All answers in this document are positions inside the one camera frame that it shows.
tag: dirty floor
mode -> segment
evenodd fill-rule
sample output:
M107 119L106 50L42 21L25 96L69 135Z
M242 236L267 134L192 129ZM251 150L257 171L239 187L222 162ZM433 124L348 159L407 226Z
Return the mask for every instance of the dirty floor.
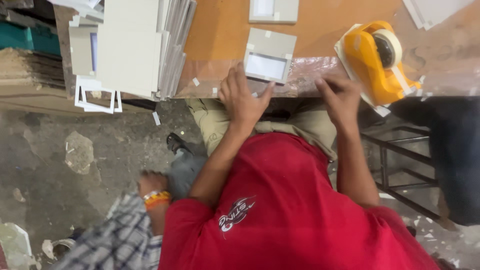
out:
M33 253L44 269L49 265L42 254L44 240L62 239L72 228L101 222L122 192L135 190L140 170L168 168L173 160L165 142L170 132L189 142L197 154L205 154L200 129L182 100L161 102L157 111L160 126L151 113L75 118L0 111L0 219L28 232ZM377 168L378 149L365 147L370 166ZM409 147L428 154L426 142ZM393 154L389 158L392 166L409 166L427 176L433 173L411 160ZM329 169L333 182L334 166ZM411 180L397 175L393 181ZM436 210L438 190L408 192L412 199ZM394 199L382 199L382 203L416 227L417 240L428 253L437 252L460 267L480 270L478 226L447 231Z

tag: beige pants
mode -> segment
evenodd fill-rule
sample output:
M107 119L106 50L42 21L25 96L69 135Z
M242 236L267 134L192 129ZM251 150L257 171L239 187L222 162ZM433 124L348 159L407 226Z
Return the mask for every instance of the beige pants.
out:
M202 131L210 156L227 131L230 121L227 111L219 100L213 98L191 98L185 101ZM254 134L268 132L283 132L302 137L322 150L329 160L337 159L331 148L336 137L336 128L319 99L305 98L286 122L258 122L253 131Z

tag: sandal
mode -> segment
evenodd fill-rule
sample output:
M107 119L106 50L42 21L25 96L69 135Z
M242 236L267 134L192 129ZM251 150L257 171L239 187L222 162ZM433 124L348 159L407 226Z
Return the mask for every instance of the sandal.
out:
M173 132L167 136L167 149L172 151L175 155L177 154L177 150L180 148L185 149L191 153L190 149L188 149L185 144L186 142Z

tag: wooden table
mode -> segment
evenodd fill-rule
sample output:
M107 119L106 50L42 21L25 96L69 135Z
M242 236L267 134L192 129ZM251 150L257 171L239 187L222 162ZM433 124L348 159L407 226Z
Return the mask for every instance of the wooden table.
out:
M480 95L480 0L429 31L417 29L401 0L300 0L295 25L249 24L249 1L198 0L185 52L187 60L176 98L212 98L229 67L243 59L250 27L298 37L288 82L274 97L319 96L313 79L324 73L344 73L334 44L354 24L389 22L399 38L407 77L426 75L423 93L436 96ZM55 7L65 81L74 95L68 21L72 12ZM192 79L200 81L195 86ZM264 83L249 81L253 92Z

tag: black metal frame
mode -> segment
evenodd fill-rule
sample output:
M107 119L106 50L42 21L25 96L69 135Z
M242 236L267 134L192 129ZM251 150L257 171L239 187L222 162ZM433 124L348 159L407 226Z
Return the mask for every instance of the black metal frame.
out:
M380 163L381 163L381 175L382 175L382 183L375 182L377 184L378 189L382 190L383 192L391 195L395 199L399 200L400 202L406 204L410 208L418 211L419 213L425 215L426 217L431 218L434 221L438 221L440 219L440 216L433 213L432 211L426 209L425 207L419 205L418 203L408 199L407 197L395 192L396 190L408 190L408 189L420 189L420 188L430 188L430 187L438 187L438 182L435 179L432 179L430 177L427 177L425 175L422 175L418 172L414 172L410 169L406 168L401 168L398 171L389 174L387 172L388 170L388 163L387 163L387 150L393 151L395 153L398 153L400 155L409 157L411 159L414 159L416 161L422 162L423 164L426 164L428 166L432 166L432 159L429 157L426 157L424 155L421 155L419 153L410 151L408 149L405 149L403 147L400 147L399 145L402 144L409 144L409 143L414 143L414 142L420 142L420 141L428 141L430 137L430 132L413 128L413 127L408 127L408 126L400 126L397 128L394 128L391 130L392 132L394 131L407 131L415 134L419 134L421 136L419 137L410 137L410 138L405 138L405 139L398 139L398 140L390 140L390 141L382 141L376 138L373 138L371 136L368 136L366 134L360 134L362 139L365 139L373 144L376 144L380 147ZM405 172L415 178L418 178L424 183L417 183L417 184L403 184L403 185L395 185L395 186L390 186L388 177L392 174L395 174L397 172Z

